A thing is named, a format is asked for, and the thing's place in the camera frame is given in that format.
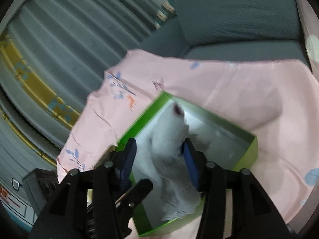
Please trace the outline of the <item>pink floral tablecloth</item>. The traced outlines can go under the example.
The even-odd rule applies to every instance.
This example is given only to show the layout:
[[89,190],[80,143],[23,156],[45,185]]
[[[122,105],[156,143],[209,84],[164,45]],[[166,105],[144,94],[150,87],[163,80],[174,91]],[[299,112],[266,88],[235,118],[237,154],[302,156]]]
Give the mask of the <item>pink floral tablecloth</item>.
[[90,170],[161,91],[253,132],[252,172],[284,221],[291,221],[318,179],[318,81],[298,60],[195,61],[131,50],[104,73],[57,158],[58,179]]

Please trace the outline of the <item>striped cushion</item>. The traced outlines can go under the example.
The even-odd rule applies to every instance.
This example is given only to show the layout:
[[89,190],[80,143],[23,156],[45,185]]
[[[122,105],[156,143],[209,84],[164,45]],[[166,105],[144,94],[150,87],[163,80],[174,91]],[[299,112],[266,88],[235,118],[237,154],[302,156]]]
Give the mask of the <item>striped cushion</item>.
[[176,16],[174,4],[175,0],[165,0],[159,7],[155,18],[156,29],[160,29],[168,20]]

